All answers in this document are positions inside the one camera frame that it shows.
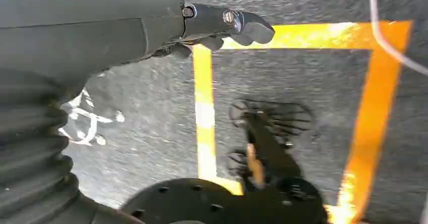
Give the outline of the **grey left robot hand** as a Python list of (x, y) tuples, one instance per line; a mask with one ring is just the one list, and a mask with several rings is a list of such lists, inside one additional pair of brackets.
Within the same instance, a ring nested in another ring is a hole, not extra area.
[(113, 66), (274, 34), (256, 14), (185, 0), (1, 0), (1, 98), (76, 94)]

